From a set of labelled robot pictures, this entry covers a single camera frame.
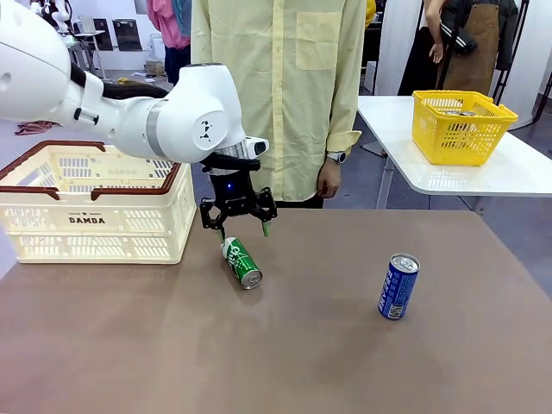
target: brown apron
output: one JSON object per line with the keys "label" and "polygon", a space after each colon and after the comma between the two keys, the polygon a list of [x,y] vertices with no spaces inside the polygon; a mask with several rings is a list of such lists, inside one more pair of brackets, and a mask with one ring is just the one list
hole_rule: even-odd
{"label": "brown apron", "polygon": [[477,42],[477,47],[470,54],[453,53],[443,89],[487,95],[499,51],[499,6],[474,4],[464,29]]}

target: brown basket handle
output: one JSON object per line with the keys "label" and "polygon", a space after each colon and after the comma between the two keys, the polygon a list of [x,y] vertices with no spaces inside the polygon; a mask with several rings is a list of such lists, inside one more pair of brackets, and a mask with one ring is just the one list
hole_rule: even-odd
{"label": "brown basket handle", "polygon": [[[14,171],[19,167],[23,162],[28,160],[33,155],[37,154],[39,151],[45,147],[56,145],[56,146],[67,146],[67,147],[96,147],[103,153],[105,152],[105,146],[103,142],[99,141],[43,141],[36,144],[34,147],[29,149],[25,154],[10,162],[5,168],[0,171],[0,180],[8,176],[9,173]],[[0,192],[11,192],[11,193],[27,193],[27,194],[47,194],[54,200],[59,201],[60,196],[58,195],[59,189],[57,187],[27,187],[27,186],[9,186],[9,185],[0,185]]]}
{"label": "brown basket handle", "polygon": [[61,146],[67,146],[67,147],[96,147],[97,149],[99,149],[103,153],[105,152],[104,143],[99,142],[99,141],[54,141],[54,140],[50,140],[50,141],[39,142],[34,147],[29,149],[25,154],[23,154],[19,158],[16,158],[12,162],[10,162],[5,168],[3,168],[0,171],[0,179],[5,179],[6,176],[9,173],[14,171],[23,162],[25,162],[30,157],[32,157],[33,155],[37,154],[39,151],[41,151],[42,149],[44,149],[45,147],[48,147],[50,145],[57,145],[57,146],[61,145]]}
{"label": "brown basket handle", "polygon": [[102,194],[111,195],[127,195],[127,196],[162,196],[167,194],[173,182],[179,173],[181,165],[178,163],[172,164],[171,172],[166,176],[163,185],[159,188],[95,188],[92,190],[90,198],[92,201],[96,201]]}

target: hand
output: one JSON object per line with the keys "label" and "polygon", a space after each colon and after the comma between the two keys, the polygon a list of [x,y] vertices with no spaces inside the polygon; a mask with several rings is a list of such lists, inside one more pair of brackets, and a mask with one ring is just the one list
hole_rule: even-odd
{"label": "hand", "polygon": [[333,198],[342,183],[342,169],[339,164],[330,158],[326,158],[324,165],[318,173],[318,196]]}
{"label": "hand", "polygon": [[442,56],[444,55],[444,49],[445,47],[442,45],[442,43],[436,43],[431,48],[430,57],[433,57],[433,63],[435,63],[436,65],[441,62]]}

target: blue can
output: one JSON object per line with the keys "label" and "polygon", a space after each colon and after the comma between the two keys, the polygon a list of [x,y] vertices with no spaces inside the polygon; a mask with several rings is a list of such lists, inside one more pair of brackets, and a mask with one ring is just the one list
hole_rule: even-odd
{"label": "blue can", "polygon": [[387,319],[400,319],[416,283],[420,262],[409,254],[394,254],[379,297],[379,313]]}

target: green can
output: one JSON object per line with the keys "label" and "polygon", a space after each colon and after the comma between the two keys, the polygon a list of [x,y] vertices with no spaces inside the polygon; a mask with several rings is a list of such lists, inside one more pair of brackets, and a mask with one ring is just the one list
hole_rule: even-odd
{"label": "green can", "polygon": [[224,259],[243,289],[253,289],[260,285],[262,272],[238,239],[235,237],[226,239],[222,249]]}

